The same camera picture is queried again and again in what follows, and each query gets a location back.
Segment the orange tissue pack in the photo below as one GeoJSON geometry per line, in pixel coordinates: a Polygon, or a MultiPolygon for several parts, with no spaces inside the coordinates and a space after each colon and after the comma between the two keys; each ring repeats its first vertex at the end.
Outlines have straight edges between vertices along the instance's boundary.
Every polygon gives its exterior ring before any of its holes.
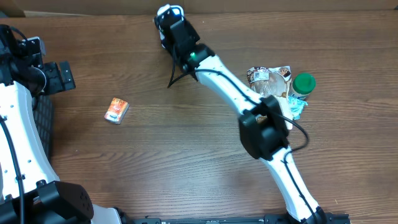
{"type": "Polygon", "coordinates": [[[128,102],[120,98],[113,98],[104,118],[111,123],[121,124],[128,108],[128,102]]]}

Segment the green lid jar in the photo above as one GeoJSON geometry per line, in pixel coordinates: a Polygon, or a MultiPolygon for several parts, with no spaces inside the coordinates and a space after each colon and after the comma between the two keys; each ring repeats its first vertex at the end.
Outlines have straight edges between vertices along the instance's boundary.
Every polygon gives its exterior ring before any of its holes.
{"type": "Polygon", "coordinates": [[[309,73],[298,74],[291,83],[289,96],[305,100],[316,87],[316,79],[309,73]]]}

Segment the brown white snack pouch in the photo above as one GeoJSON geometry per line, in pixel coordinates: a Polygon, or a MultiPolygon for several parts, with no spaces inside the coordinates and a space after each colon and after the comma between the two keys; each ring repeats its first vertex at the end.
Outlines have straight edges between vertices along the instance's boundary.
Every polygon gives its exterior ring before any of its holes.
{"type": "Polygon", "coordinates": [[[246,72],[249,86],[253,91],[267,98],[274,96],[280,105],[282,114],[292,119],[289,106],[288,93],[292,81],[292,73],[289,66],[284,67],[252,67],[246,72]]]}

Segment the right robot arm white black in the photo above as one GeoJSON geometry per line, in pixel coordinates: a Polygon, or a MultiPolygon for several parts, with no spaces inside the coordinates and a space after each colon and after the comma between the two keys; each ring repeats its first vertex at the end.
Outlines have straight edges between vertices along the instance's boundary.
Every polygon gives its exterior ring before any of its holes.
{"type": "Polygon", "coordinates": [[[233,75],[213,50],[199,43],[199,35],[185,18],[181,6],[166,4],[154,17],[161,44],[182,74],[169,85],[191,76],[227,103],[238,117],[240,141],[254,159],[268,168],[285,201],[291,223],[326,223],[326,213],[311,196],[295,165],[288,142],[287,125],[295,121],[283,115],[274,96],[264,97],[233,75]]]}

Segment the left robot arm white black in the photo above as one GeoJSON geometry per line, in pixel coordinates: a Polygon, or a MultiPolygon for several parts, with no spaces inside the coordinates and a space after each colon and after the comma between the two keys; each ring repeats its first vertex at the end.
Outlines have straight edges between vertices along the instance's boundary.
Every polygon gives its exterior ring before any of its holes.
{"type": "Polygon", "coordinates": [[[1,26],[1,222],[129,223],[118,208],[95,205],[50,165],[53,107],[44,98],[75,88],[68,62],[44,62],[40,38],[1,26]]]}

